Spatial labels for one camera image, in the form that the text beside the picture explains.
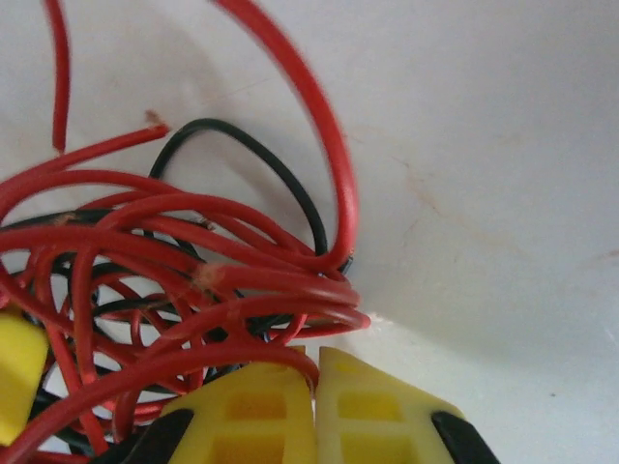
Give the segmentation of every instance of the wire bundle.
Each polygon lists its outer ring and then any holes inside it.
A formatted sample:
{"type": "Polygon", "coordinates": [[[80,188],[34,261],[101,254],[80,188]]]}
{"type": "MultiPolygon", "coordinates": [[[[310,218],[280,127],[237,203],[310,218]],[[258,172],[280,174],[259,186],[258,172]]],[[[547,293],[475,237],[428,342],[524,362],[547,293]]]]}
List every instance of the wire bundle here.
{"type": "Polygon", "coordinates": [[[115,442],[127,440],[140,425],[156,418],[169,400],[140,402],[142,391],[185,394],[243,363],[293,366],[313,387],[317,367],[285,345],[293,338],[339,334],[369,323],[355,309],[359,296],[343,276],[354,247],[358,200],[350,159],[329,104],[292,45],[250,0],[214,3],[264,44],[305,103],[331,168],[339,219],[335,242],[328,248],[320,216],[292,172],[258,141],[223,121],[197,120],[177,131],[149,177],[75,168],[163,138],[168,127],[154,121],[147,129],[65,153],[69,42],[58,0],[45,0],[56,53],[52,142],[62,156],[0,184],[0,218],[50,189],[100,184],[125,190],[75,211],[33,217],[0,230],[0,253],[24,249],[30,253],[22,271],[10,274],[0,266],[0,289],[24,317],[44,326],[51,345],[46,369],[57,364],[69,391],[61,399],[40,389],[26,430],[0,450],[2,463],[87,462],[86,455],[108,448],[110,435],[115,442]],[[314,249],[253,208],[185,192],[160,180],[174,153],[200,131],[226,133],[278,174],[309,220],[314,249]],[[194,211],[201,220],[168,214],[174,211],[194,211]],[[225,259],[207,263],[198,247],[225,259]],[[52,294],[53,276],[67,280],[67,297],[58,306],[52,294]],[[162,290],[142,297],[123,281],[131,276],[156,282],[162,290]],[[104,287],[121,298],[99,304],[104,287]],[[169,313],[178,320],[171,321],[169,313]],[[105,318],[127,322],[132,343],[107,334],[97,324],[105,318]],[[160,334],[150,345],[141,338],[145,324],[160,334]],[[95,353],[107,355],[121,368],[103,369],[95,362],[95,353]],[[98,405],[112,413],[111,420],[92,412],[98,405]],[[74,455],[36,452],[52,434],[72,444],[74,455]]]}

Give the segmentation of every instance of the yellow plastic piece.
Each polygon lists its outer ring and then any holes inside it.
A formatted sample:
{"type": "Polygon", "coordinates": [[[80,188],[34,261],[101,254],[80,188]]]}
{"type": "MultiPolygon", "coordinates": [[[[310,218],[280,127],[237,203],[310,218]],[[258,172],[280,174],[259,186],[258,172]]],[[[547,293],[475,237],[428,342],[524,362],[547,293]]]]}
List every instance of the yellow plastic piece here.
{"type": "Polygon", "coordinates": [[[10,445],[28,422],[46,356],[44,331],[0,312],[0,445],[10,445]]]}
{"type": "Polygon", "coordinates": [[[315,464],[310,390],[292,368],[252,363],[163,409],[194,411],[169,464],[315,464]]]}
{"type": "Polygon", "coordinates": [[[320,372],[318,464],[454,464],[430,416],[455,406],[334,348],[320,372]]]}

